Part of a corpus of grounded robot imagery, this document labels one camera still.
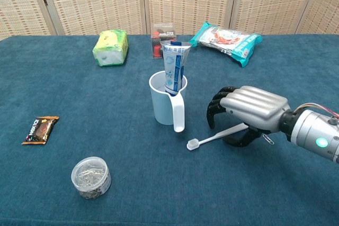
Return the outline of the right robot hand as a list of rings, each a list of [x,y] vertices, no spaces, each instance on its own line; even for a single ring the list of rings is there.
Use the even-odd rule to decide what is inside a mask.
[[[234,147],[245,147],[263,133],[279,132],[280,118],[289,110],[288,99],[283,96],[253,86],[226,86],[213,96],[206,116],[211,129],[215,127],[216,114],[226,112],[241,120],[248,126],[246,133],[238,139],[224,137],[223,141]]]

